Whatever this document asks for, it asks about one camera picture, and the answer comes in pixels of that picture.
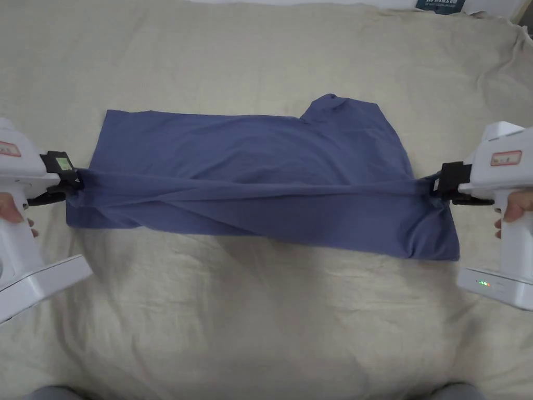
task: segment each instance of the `blue t-shirt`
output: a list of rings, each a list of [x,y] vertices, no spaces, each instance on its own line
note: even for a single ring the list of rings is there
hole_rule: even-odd
[[[457,260],[447,202],[416,180],[373,103],[333,94],[301,118],[109,110],[76,228],[261,235],[400,258]]]

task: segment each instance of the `black clamp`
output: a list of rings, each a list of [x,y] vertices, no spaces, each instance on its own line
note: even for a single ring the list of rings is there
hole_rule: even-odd
[[[456,205],[493,205],[493,200],[472,197],[459,192],[459,185],[470,183],[471,164],[458,161],[444,163],[440,174],[431,185],[430,195],[449,200]]]
[[[41,159],[46,166],[46,171],[57,174],[60,181],[58,185],[47,188],[46,193],[36,198],[28,199],[30,207],[62,202],[67,198],[67,195],[72,195],[76,191],[83,189],[83,182],[70,162],[67,153],[64,151],[48,151],[46,154],[41,154]]]

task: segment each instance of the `sticker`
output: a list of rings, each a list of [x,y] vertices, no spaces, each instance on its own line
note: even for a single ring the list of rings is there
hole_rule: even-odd
[[[522,159],[522,151],[506,151],[504,153],[494,153],[490,160],[491,166],[518,165]]]
[[[5,156],[20,157],[19,148],[13,143],[0,142],[0,154]]]
[[[58,162],[59,168],[61,168],[62,171],[70,171],[72,169],[67,158],[57,157],[55,160]]]

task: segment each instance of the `human hand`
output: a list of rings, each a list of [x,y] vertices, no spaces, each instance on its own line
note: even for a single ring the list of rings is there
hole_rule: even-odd
[[[24,221],[24,218],[22,215],[20,215],[17,207],[15,206],[13,196],[11,196],[9,193],[0,193],[0,218],[11,223],[21,223]],[[34,222],[30,219],[28,220],[28,223],[31,227],[34,225]],[[34,237],[39,235],[39,232],[37,232],[35,229],[32,229],[31,233]]]
[[[521,218],[526,211],[533,211],[533,190],[516,191],[509,195],[507,200],[507,210],[503,216],[505,222],[513,222]],[[502,238],[502,220],[499,219],[494,224],[498,232],[496,237]]]

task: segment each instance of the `beige bedsheet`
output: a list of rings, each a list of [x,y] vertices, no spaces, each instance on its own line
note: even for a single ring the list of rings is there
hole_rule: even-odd
[[[531,41],[467,15],[4,0],[0,57],[0,116],[79,166],[109,108],[299,116],[325,93],[372,101],[419,176],[465,158],[488,123],[533,125]],[[457,289],[458,265],[71,231],[64,205],[31,213],[47,259],[81,251],[95,276],[0,327],[3,397],[60,383],[106,399],[396,399],[448,381],[533,397],[533,314]],[[454,215],[459,264],[496,267],[494,213]]]

